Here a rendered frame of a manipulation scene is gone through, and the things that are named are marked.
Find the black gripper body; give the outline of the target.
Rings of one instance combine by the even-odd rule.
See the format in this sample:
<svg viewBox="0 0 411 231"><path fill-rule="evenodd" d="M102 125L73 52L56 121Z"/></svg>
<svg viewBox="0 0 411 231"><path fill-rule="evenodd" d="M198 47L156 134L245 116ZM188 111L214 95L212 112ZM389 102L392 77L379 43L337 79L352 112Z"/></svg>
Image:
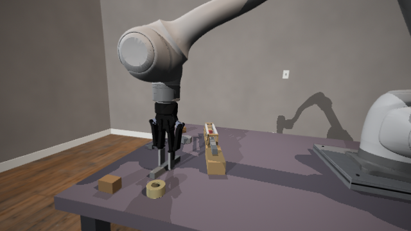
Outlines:
<svg viewBox="0 0 411 231"><path fill-rule="evenodd" d="M176 118L178 112L178 103L163 104L155 102L155 119L158 123L162 119L162 129L166 129L165 120L169 121L170 129L176 125Z"/></svg>

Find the beige roll of tape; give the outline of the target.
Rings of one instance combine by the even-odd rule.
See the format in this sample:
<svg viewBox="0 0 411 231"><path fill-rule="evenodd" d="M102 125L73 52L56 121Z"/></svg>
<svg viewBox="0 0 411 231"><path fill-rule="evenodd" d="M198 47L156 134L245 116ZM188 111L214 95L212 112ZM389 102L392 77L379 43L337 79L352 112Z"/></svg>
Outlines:
<svg viewBox="0 0 411 231"><path fill-rule="evenodd" d="M166 184L163 180L152 180L146 185L146 195L149 198L156 199L163 196L166 192Z"/></svg>

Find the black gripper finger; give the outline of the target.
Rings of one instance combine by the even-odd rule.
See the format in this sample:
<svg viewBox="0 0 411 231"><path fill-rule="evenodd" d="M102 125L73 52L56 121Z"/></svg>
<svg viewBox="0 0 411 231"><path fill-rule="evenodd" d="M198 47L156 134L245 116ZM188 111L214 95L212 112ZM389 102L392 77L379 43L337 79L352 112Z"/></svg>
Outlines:
<svg viewBox="0 0 411 231"><path fill-rule="evenodd" d="M157 147L159 150L159 166L160 166L161 164L165 162L164 143L165 143L166 129L162 129L162 119L159 119L158 123L155 118L150 119L149 122L152 128L153 146Z"/></svg>
<svg viewBox="0 0 411 231"><path fill-rule="evenodd" d="M168 134L168 170L171 170L175 167L175 152L180 149L181 138L182 138L182 129L184 123L181 123L176 118L176 130L175 127L170 129L169 121L165 120L166 132ZM174 133L175 131L175 133Z"/></svg>

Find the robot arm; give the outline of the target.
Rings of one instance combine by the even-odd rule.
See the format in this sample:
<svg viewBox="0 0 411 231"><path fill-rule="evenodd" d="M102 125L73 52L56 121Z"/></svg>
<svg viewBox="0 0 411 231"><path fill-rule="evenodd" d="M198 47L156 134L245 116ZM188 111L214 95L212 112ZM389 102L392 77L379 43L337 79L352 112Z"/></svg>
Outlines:
<svg viewBox="0 0 411 231"><path fill-rule="evenodd" d="M158 20L126 31L118 57L135 78L152 84L152 99L180 101L182 65L191 46L213 28L267 0L212 0L174 21ZM163 85L161 85L163 84ZM411 183L411 90L381 95L368 111L358 153L347 151L361 171Z"/></svg>

